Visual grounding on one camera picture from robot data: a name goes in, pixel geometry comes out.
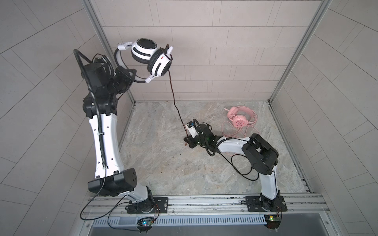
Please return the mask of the white black gaming headphones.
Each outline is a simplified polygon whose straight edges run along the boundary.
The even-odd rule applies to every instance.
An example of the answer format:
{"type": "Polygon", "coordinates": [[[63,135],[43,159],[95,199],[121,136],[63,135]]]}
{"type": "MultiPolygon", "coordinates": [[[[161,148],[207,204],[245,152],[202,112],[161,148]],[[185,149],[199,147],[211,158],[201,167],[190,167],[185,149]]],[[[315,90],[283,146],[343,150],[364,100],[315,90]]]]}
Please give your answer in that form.
{"type": "Polygon", "coordinates": [[[135,42],[124,42],[117,45],[114,52],[114,59],[117,66],[127,69],[127,66],[122,58],[122,52],[130,49],[132,58],[147,65],[149,77],[142,78],[136,76],[136,83],[149,83],[157,77],[162,77],[165,74],[170,74],[170,67],[173,62],[172,51],[173,47],[168,44],[162,48],[151,39],[140,38],[135,42]]]}

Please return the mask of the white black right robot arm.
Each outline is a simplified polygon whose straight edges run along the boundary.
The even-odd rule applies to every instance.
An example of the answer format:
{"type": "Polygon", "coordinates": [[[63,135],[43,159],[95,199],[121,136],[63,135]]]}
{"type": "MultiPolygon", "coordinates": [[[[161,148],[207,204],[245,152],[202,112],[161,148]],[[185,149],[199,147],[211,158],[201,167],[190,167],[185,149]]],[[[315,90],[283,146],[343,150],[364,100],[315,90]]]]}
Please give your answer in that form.
{"type": "Polygon", "coordinates": [[[190,133],[184,138],[190,148],[196,146],[206,149],[210,156],[232,152],[245,157],[251,164],[251,170],[256,170],[261,182],[261,193],[257,198],[247,197],[243,203],[250,210],[265,210],[283,212],[287,210],[283,197],[277,186],[278,152],[259,134],[249,138],[232,138],[216,136],[207,123],[199,123],[196,119],[185,125],[190,133]]]}

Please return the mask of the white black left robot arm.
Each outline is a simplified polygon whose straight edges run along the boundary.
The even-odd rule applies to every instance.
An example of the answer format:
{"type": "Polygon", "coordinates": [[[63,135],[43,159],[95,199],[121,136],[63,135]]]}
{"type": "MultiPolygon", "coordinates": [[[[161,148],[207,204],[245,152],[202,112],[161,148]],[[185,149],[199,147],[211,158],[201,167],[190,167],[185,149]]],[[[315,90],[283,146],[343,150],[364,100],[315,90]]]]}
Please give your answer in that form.
{"type": "Polygon", "coordinates": [[[128,198],[129,213],[150,213],[155,206],[151,190],[138,184],[134,168],[125,168],[117,136],[118,99],[135,81],[136,70],[114,68],[105,55],[97,54],[90,60],[77,49],[73,54],[89,91],[83,99],[83,111],[91,125],[96,151],[95,175],[88,189],[96,197],[128,198]]]}

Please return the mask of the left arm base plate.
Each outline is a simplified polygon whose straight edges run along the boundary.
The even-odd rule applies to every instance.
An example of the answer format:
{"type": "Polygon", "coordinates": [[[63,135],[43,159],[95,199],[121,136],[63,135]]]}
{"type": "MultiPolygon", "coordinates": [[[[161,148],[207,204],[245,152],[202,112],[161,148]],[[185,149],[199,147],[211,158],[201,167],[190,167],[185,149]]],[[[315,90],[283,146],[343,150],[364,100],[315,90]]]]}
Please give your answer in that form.
{"type": "Polygon", "coordinates": [[[125,207],[127,213],[167,213],[168,208],[168,198],[167,197],[154,197],[153,200],[147,199],[140,203],[133,204],[130,202],[128,206],[125,207]]]}

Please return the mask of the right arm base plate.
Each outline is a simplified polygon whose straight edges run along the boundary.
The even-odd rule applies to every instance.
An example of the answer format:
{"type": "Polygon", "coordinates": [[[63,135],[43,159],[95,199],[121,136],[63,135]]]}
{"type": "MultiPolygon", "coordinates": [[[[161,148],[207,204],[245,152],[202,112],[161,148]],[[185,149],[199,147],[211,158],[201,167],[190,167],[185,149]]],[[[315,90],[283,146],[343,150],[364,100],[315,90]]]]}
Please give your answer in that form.
{"type": "Polygon", "coordinates": [[[267,197],[261,196],[247,196],[245,200],[241,201],[241,204],[247,206],[249,212],[285,212],[287,211],[287,206],[284,197],[277,195],[275,199],[271,200],[267,197]]]}

